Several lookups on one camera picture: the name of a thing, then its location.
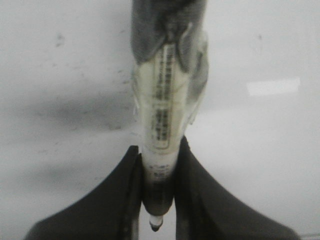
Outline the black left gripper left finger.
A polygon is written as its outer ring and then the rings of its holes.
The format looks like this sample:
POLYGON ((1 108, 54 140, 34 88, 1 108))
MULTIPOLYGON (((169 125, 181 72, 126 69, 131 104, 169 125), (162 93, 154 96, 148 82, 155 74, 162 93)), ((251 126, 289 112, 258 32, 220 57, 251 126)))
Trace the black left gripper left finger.
POLYGON ((37 222, 26 240, 137 240, 142 201, 142 164, 130 146, 95 189, 69 207, 37 222))

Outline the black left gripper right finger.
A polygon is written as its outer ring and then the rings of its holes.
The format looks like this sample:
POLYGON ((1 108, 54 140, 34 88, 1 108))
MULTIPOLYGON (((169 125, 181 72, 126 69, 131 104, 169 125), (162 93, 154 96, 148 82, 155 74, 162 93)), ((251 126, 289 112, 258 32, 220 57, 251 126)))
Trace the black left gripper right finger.
POLYGON ((177 240, 298 240, 291 228, 257 212, 220 185, 180 142, 174 201, 177 240))

